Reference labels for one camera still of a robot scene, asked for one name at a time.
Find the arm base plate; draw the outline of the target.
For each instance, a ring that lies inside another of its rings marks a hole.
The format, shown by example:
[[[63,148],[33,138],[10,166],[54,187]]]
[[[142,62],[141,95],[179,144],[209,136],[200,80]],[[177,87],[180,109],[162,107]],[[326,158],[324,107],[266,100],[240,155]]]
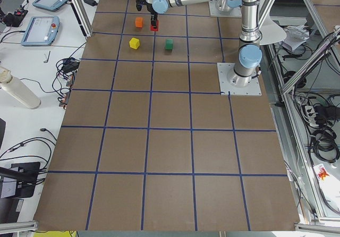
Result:
[[[217,63],[221,95],[261,96],[261,89],[256,71],[246,78],[234,73],[234,63]]]
[[[210,16],[226,17],[226,18],[241,18],[241,8],[229,7],[227,0],[217,0],[209,2]]]

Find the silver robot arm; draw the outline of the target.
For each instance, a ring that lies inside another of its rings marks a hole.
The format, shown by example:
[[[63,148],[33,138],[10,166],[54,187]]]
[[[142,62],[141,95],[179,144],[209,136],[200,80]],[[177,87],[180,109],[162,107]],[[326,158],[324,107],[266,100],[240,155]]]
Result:
[[[221,0],[136,0],[136,8],[140,11],[143,6],[146,6],[151,14],[151,28],[156,30],[158,15],[166,13],[168,9],[213,1]],[[244,88],[250,84],[253,73],[262,59],[259,24],[260,0],[225,1],[231,4],[236,1],[241,2],[238,57],[234,67],[228,72],[227,79],[232,86]]]

